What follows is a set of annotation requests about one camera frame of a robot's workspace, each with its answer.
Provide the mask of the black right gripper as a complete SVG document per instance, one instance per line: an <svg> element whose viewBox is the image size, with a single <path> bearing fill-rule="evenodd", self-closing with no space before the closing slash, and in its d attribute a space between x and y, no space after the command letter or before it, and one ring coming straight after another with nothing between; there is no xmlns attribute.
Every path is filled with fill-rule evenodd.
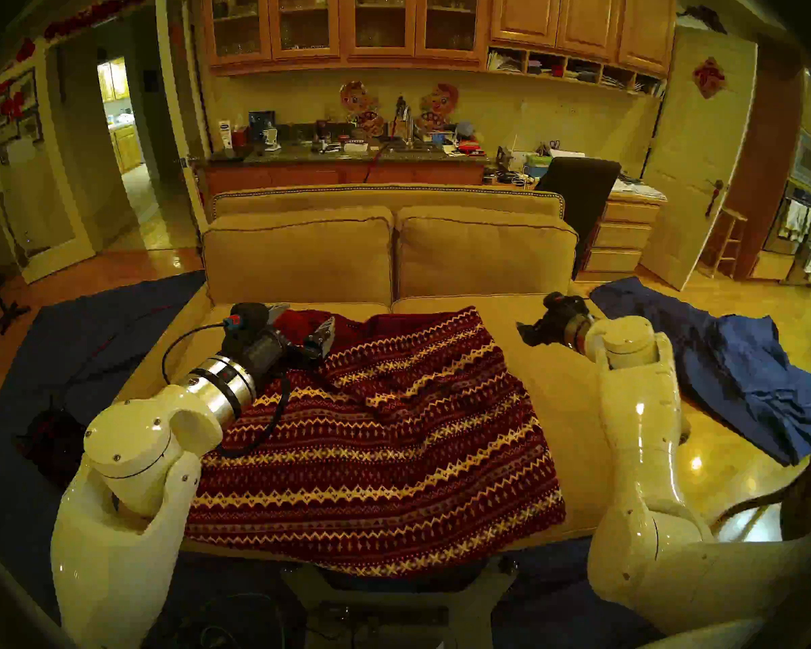
<svg viewBox="0 0 811 649"><path fill-rule="evenodd" d="M543 298L546 308L535 323L518 323L520 339L529 347L560 343L572 350L585 348L592 314L583 297L552 292Z"/></svg>

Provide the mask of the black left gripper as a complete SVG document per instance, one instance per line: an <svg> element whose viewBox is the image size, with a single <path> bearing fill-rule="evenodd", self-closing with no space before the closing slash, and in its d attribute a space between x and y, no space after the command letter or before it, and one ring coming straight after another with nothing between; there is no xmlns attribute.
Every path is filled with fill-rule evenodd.
<svg viewBox="0 0 811 649"><path fill-rule="evenodd" d="M266 306L266 323L277 320L289 309L289 304ZM227 331L220 355L239 365L251 378L251 394L257 398L276 378L292 370L309 370L325 359L336 338L336 319L331 316L304 338L292 343L272 326L256 330Z"/></svg>

